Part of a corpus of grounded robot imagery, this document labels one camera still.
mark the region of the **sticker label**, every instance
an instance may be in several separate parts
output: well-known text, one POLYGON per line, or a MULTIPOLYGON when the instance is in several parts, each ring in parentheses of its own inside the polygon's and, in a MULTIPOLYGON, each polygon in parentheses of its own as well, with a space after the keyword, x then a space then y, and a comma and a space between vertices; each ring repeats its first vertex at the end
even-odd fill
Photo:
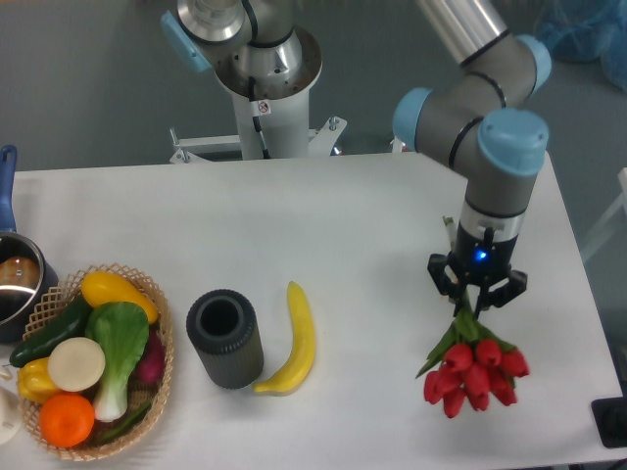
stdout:
POLYGON ((266 116, 272 114, 269 100, 253 101, 251 103, 251 109, 253 111, 253 116, 266 116))

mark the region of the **orange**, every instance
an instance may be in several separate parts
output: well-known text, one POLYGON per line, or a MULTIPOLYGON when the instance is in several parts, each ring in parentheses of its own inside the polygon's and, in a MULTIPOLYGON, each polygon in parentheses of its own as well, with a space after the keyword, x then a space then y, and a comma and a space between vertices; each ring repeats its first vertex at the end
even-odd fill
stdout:
POLYGON ((39 429, 48 444, 73 447, 85 441, 95 422, 94 407, 76 394, 59 394, 48 399, 39 411, 39 429))

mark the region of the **gray floor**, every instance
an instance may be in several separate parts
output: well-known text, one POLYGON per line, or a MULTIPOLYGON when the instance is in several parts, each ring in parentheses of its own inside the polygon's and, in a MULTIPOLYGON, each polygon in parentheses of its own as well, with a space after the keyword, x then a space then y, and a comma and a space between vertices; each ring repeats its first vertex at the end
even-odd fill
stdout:
MULTIPOLYGON (((331 115, 347 119, 341 142, 347 153, 386 152, 391 116, 405 93, 415 86, 445 90, 458 80, 457 65, 411 0, 295 3, 298 23, 317 38, 324 57, 312 91, 312 127, 331 115)), ((514 33, 532 32, 543 4, 494 3, 514 33)), ((215 78, 182 67, 161 35, 159 18, 173 4, 0 1, 0 143, 19 147, 20 170, 165 165, 171 126, 181 138, 236 133, 215 78)), ((551 128, 549 150, 581 241, 620 192, 627 93, 604 78, 598 63, 556 63, 529 108, 551 128)), ((621 235, 586 266, 612 350, 627 344, 621 235)))

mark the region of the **fruit basket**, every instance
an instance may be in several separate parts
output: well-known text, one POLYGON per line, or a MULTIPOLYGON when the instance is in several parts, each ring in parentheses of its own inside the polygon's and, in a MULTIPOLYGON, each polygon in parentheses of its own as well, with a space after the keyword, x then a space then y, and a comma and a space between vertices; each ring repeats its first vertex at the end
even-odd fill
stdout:
MULTIPOLYGON (((155 385, 148 386, 137 380, 130 380, 128 382, 128 412, 132 412, 147 400, 151 401, 151 407, 143 419, 134 427, 130 428, 126 434, 102 446, 91 445, 89 440, 70 448, 51 446, 41 436, 39 430, 38 421, 41 405, 20 397, 20 409, 26 430, 37 441, 40 447, 43 447, 49 453, 58 455, 59 458, 63 460, 85 461, 100 459, 114 455, 136 444, 155 425, 164 411, 169 396, 174 345, 168 301, 155 281, 135 268, 120 264, 92 265, 86 270, 81 270, 76 274, 69 275, 58 287, 52 287, 35 307, 34 313, 30 316, 29 322, 26 325, 24 339, 29 338, 39 329, 43 328, 48 321, 63 311, 65 306, 80 292, 80 284, 84 277, 93 271, 114 272, 122 276, 155 304, 160 317, 158 322, 153 325, 153 328, 157 328, 157 335, 165 349, 165 371, 161 380, 155 385)), ((103 432, 111 426, 112 423, 97 422, 94 427, 94 433, 103 432)))

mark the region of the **saucepan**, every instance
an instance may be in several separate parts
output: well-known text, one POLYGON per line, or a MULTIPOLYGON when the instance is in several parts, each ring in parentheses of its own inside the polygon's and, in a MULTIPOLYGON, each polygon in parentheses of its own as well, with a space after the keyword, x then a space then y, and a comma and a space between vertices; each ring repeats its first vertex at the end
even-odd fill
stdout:
POLYGON ((17 233, 12 194, 18 149, 0 152, 0 343, 22 339, 41 296, 59 280, 39 247, 17 233))

